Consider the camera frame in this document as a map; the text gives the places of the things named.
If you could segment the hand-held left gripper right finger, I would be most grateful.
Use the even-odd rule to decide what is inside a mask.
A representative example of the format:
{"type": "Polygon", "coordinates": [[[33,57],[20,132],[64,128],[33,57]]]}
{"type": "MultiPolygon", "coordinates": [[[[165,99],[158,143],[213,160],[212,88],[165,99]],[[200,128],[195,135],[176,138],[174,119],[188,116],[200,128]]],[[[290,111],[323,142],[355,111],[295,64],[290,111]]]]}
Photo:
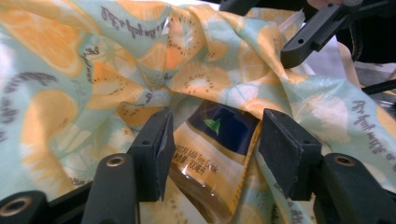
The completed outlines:
{"type": "Polygon", "coordinates": [[[289,115],[266,108],[259,152],[281,187],[294,201],[308,201],[309,180],[321,158],[321,143],[289,115]]]}

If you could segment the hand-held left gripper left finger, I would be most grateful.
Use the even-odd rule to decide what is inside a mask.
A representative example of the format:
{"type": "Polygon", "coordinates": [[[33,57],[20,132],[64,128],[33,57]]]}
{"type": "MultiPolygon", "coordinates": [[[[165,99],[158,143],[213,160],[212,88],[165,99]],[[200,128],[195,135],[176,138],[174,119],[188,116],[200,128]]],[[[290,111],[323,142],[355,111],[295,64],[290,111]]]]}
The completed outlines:
{"type": "Polygon", "coordinates": [[[164,198],[175,151],[172,111],[158,111],[149,117],[129,149],[134,160],[139,202],[157,202],[164,198]]]}

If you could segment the milk tea bottle yellow label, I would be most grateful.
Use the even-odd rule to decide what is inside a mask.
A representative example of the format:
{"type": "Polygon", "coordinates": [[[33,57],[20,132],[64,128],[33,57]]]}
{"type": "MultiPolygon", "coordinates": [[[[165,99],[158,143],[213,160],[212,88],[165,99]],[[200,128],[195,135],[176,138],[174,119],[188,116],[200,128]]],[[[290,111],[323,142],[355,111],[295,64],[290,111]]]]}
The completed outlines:
{"type": "Polygon", "coordinates": [[[175,130],[169,175],[207,222],[232,219],[259,133],[253,115],[210,101],[175,130]]]}

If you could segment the teal orange-print fabric bag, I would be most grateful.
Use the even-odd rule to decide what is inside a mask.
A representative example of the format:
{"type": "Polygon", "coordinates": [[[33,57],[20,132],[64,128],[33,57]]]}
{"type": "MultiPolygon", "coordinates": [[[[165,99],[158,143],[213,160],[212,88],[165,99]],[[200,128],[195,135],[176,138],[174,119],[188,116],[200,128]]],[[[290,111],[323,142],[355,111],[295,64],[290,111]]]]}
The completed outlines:
{"type": "MultiPolygon", "coordinates": [[[[239,202],[226,224],[318,224],[311,201],[286,197],[259,146],[263,111],[291,116],[324,154],[360,160],[396,191],[396,119],[342,78],[285,69],[297,11],[131,0],[0,0],[0,200],[50,200],[93,180],[128,150],[149,117],[171,108],[175,130],[204,101],[260,120],[239,202]]],[[[169,176],[144,224],[214,224],[169,176]]]]}

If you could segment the white table mat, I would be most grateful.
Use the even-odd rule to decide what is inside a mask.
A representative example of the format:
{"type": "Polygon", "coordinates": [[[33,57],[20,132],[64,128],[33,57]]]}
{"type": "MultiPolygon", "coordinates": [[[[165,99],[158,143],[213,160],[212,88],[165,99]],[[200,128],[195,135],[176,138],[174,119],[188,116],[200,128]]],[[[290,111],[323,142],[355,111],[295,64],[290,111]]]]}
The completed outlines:
{"type": "Polygon", "coordinates": [[[313,51],[294,70],[308,75],[323,75],[335,78],[347,78],[350,74],[356,74],[349,49],[340,43],[336,37],[333,37],[321,51],[313,51]]]}

